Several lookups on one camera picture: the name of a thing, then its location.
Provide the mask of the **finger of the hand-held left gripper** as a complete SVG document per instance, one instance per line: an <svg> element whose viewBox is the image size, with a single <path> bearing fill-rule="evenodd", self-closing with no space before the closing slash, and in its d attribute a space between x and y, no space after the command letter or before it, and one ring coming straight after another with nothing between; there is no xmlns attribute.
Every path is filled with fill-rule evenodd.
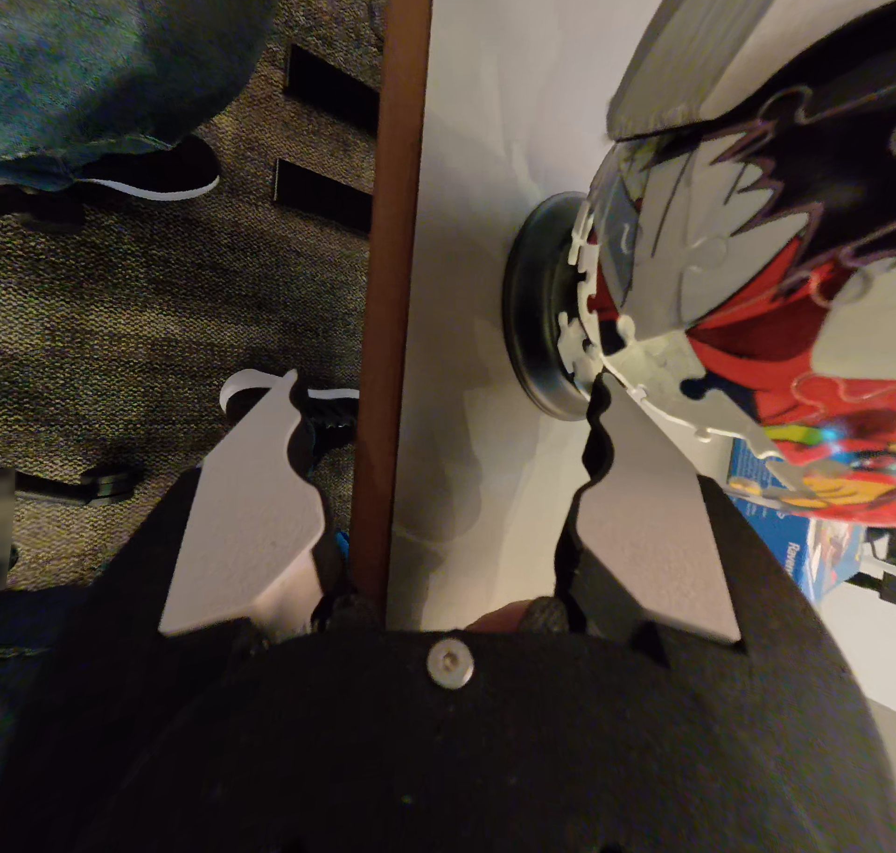
<svg viewBox="0 0 896 853"><path fill-rule="evenodd" d="M894 0L663 0L610 100L613 141L717 119Z"/></svg>

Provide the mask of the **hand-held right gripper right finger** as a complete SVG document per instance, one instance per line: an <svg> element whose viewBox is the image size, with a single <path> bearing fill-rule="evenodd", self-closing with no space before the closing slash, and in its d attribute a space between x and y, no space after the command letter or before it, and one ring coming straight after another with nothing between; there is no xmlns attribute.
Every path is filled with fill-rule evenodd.
<svg viewBox="0 0 896 853"><path fill-rule="evenodd" d="M631 643L653 624L742 638L697 472L613 377L595 380L574 493L554 556L574 631Z"/></svg>

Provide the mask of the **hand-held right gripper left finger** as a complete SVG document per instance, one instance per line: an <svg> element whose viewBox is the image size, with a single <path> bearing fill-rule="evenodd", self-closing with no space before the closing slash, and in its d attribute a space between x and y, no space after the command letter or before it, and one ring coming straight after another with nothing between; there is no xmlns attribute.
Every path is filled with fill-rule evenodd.
<svg viewBox="0 0 896 853"><path fill-rule="evenodd" d="M265 638L308 633L344 576L294 370L207 454L159 631L176 637L247 620Z"/></svg>

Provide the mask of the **colourful puzzle ball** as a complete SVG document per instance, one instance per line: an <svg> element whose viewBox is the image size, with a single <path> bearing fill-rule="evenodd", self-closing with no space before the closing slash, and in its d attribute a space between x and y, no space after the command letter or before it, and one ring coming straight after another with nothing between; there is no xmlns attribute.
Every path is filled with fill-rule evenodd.
<svg viewBox="0 0 896 853"><path fill-rule="evenodd" d="M768 465L728 488L893 528L894 2L723 117L617 143L581 204L554 357Z"/></svg>

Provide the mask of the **black round ball stand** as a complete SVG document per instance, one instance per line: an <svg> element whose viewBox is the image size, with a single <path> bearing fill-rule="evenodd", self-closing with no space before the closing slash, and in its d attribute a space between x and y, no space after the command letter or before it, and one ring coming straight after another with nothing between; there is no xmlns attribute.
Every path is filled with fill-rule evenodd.
<svg viewBox="0 0 896 853"><path fill-rule="evenodd" d="M580 392L558 350L559 318L577 316L578 271L569 264L575 221L586 195L565 191L526 217L504 268L501 313L504 343L521 389L544 414L564 422L587 416Z"/></svg>

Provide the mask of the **blue puzzle box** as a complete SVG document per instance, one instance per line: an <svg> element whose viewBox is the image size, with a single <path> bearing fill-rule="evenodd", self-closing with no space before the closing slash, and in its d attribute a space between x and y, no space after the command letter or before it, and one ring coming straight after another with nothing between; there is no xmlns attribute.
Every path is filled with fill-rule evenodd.
<svg viewBox="0 0 896 853"><path fill-rule="evenodd" d="M860 572L863 527L790 511L769 489L786 490L770 470L779 458L757 458L735 439L728 464L728 495L805 597L818 604Z"/></svg>

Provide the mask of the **person's black shoe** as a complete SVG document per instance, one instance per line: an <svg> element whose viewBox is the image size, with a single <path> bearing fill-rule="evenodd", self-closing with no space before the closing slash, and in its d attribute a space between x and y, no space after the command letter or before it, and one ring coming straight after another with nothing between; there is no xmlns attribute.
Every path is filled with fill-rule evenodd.
<svg viewBox="0 0 896 853"><path fill-rule="evenodd" d="M218 393L218 404L236 425L280 381L276 374L243 369L231 374ZM353 444L357 434L359 391L352 388L299 387L299 410L310 440L310 465Z"/></svg>
<svg viewBox="0 0 896 853"><path fill-rule="evenodd" d="M104 155L79 169L76 182L129 197L173 202L206 195L218 186L220 174L214 150L190 134L171 149Z"/></svg>

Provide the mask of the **black swivel chair base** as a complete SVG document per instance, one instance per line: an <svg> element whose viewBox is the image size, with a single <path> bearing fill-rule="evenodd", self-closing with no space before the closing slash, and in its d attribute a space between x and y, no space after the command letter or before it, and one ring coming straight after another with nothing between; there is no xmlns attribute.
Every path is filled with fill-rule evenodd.
<svg viewBox="0 0 896 853"><path fill-rule="evenodd" d="M2 467L2 500L94 508L130 500L144 478L144 470L136 466L95 466L75 483Z"/></svg>

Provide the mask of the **black floor bar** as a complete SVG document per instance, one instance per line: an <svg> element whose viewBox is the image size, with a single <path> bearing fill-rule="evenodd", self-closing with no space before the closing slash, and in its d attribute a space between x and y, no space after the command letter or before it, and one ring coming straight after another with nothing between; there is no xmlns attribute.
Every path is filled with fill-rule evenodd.
<svg viewBox="0 0 896 853"><path fill-rule="evenodd" d="M273 204L330 221L368 236L373 196L310 169L278 158L273 169Z"/></svg>
<svg viewBox="0 0 896 853"><path fill-rule="evenodd" d="M296 43L287 50L282 93L374 138L377 135L379 92Z"/></svg>

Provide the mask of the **person's blue jeans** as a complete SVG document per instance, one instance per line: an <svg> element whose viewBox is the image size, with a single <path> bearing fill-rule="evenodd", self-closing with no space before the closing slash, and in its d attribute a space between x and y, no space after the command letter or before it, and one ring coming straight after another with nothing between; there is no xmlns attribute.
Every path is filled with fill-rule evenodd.
<svg viewBox="0 0 896 853"><path fill-rule="evenodd" d="M1 0L2 186L171 149L251 79L279 0Z"/></svg>

